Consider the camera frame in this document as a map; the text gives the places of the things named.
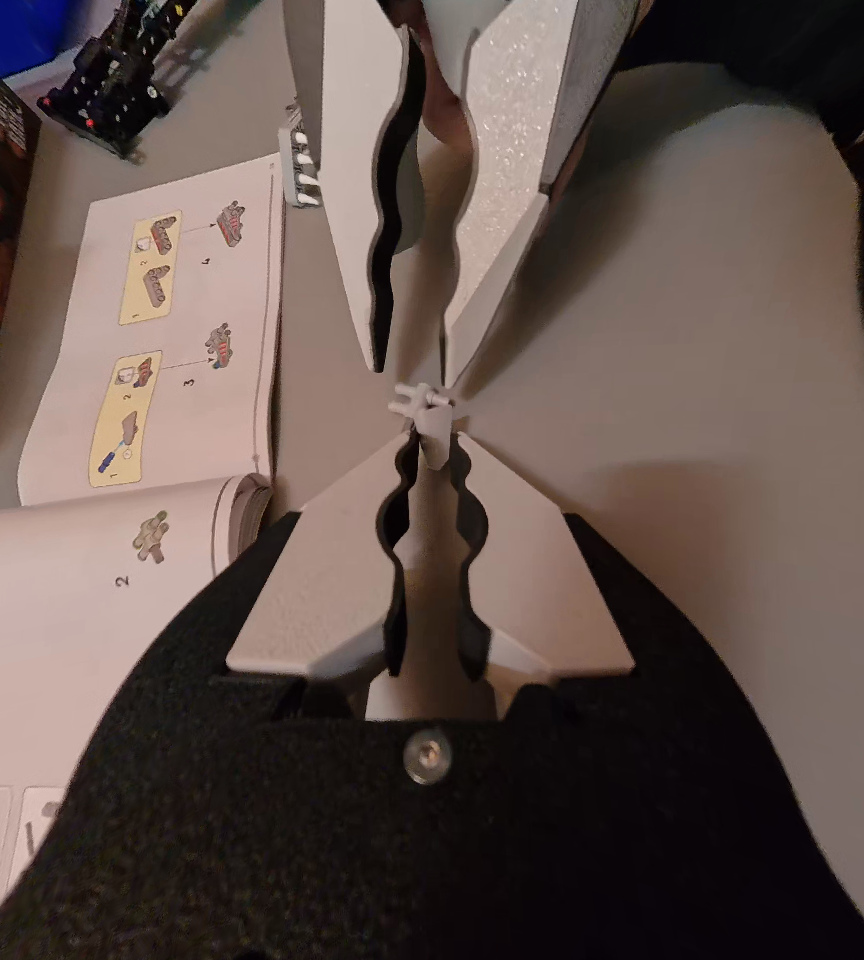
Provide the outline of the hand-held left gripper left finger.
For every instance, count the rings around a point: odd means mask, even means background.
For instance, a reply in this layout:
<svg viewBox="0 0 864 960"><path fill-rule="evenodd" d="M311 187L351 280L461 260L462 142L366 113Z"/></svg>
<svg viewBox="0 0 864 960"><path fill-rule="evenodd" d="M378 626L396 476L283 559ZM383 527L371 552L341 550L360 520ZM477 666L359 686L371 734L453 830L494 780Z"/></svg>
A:
<svg viewBox="0 0 864 960"><path fill-rule="evenodd" d="M412 433L403 431L309 501L226 658L239 674L371 681L400 673Z"/></svg>

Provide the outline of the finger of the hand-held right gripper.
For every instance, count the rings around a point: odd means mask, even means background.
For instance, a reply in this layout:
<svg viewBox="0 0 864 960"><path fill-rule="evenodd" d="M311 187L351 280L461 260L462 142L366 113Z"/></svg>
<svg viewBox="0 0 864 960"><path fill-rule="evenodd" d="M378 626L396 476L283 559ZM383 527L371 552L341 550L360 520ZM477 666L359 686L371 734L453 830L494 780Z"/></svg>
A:
<svg viewBox="0 0 864 960"><path fill-rule="evenodd" d="M283 2L285 37L316 188L366 366L386 365L393 258L422 231L416 138L420 43L390 2Z"/></svg>
<svg viewBox="0 0 864 960"><path fill-rule="evenodd" d="M569 156L631 36L633 1L441 3L441 74L460 99L473 171L455 225L442 379L486 338Z"/></svg>

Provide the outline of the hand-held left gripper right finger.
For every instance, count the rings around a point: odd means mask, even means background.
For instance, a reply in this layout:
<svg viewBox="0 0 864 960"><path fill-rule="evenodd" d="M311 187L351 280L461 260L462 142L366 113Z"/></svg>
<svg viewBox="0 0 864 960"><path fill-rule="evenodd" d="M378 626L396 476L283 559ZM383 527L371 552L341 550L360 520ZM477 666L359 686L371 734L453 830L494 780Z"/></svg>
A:
<svg viewBox="0 0 864 960"><path fill-rule="evenodd" d="M465 433L451 438L468 677L622 676L633 658L565 514Z"/></svg>

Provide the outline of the small grey brick connector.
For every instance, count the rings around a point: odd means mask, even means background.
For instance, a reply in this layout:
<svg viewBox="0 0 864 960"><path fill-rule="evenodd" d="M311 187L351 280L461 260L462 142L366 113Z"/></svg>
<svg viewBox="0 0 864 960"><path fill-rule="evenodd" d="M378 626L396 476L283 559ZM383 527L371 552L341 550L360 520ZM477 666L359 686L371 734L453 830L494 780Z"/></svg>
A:
<svg viewBox="0 0 864 960"><path fill-rule="evenodd" d="M453 405L448 396L431 385L398 383L390 413L401 416L414 427L428 469L439 473L450 455Z"/></svg>

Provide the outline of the grey toothed brick assembly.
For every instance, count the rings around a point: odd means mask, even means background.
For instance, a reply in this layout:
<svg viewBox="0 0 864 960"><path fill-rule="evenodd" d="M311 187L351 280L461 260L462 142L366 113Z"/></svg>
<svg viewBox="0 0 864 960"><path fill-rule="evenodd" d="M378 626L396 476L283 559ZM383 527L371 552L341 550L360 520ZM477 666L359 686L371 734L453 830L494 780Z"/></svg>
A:
<svg viewBox="0 0 864 960"><path fill-rule="evenodd" d="M285 122L279 127L277 138L286 203L295 209L320 209L318 166L311 153L298 102L294 101L286 108Z"/></svg>

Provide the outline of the open instruction booklet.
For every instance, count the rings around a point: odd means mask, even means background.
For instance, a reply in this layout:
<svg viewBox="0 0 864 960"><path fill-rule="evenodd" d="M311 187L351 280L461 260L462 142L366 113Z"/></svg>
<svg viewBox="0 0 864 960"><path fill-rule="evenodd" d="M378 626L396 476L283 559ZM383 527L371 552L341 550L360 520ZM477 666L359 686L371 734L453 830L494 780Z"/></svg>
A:
<svg viewBox="0 0 864 960"><path fill-rule="evenodd" d="M119 686L254 541L273 477L283 164L93 203L0 510L0 902Z"/></svg>

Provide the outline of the black brick toy vehicle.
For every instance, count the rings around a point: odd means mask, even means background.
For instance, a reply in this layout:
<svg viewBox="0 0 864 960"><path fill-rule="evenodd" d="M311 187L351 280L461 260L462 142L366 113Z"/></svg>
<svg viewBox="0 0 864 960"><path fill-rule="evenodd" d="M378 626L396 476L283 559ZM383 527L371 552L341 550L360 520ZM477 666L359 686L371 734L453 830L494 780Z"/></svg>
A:
<svg viewBox="0 0 864 960"><path fill-rule="evenodd" d="M155 85L156 60L175 40L195 1L122 1L114 18L73 60L61 86L39 97L46 117L127 160L153 120L171 105Z"/></svg>

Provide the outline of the blue plastic bin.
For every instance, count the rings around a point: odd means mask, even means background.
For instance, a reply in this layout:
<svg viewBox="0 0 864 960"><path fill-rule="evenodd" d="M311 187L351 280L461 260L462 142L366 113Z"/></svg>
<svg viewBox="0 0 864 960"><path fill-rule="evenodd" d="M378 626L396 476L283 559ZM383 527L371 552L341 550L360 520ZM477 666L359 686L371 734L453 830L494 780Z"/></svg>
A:
<svg viewBox="0 0 864 960"><path fill-rule="evenodd" d="M78 50L110 23L117 1L0 1L0 77Z"/></svg>

